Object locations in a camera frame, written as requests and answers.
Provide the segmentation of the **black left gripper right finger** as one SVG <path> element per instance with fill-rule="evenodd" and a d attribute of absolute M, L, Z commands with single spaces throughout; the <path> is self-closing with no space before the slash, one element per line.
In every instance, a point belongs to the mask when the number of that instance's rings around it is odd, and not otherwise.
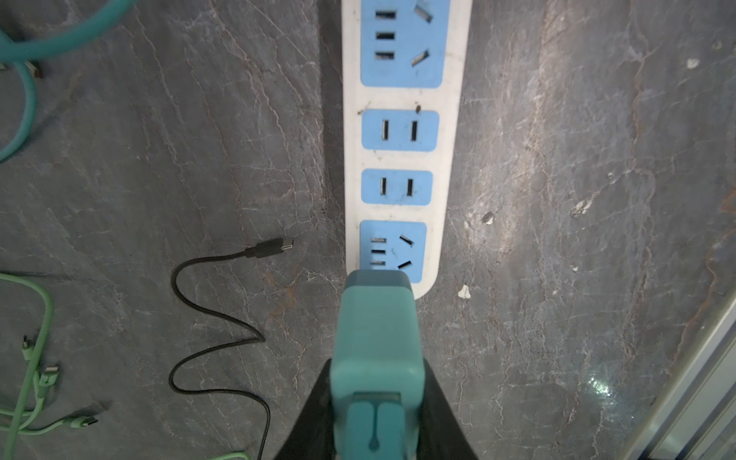
<path fill-rule="evenodd" d="M 429 362 L 419 417 L 419 460 L 477 460 Z"/>

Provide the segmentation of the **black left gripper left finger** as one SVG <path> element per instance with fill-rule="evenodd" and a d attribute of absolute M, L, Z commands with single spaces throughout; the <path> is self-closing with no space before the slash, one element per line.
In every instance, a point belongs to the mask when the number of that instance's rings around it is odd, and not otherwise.
<path fill-rule="evenodd" d="M 305 406 L 275 460 L 335 459 L 331 364 L 331 360 L 325 362 Z"/>

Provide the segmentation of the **white blue power strip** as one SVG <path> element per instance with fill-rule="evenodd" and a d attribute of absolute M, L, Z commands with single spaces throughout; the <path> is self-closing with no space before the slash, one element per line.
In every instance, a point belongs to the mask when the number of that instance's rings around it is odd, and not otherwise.
<path fill-rule="evenodd" d="M 473 5 L 341 5 L 346 268 L 434 285 Z"/>

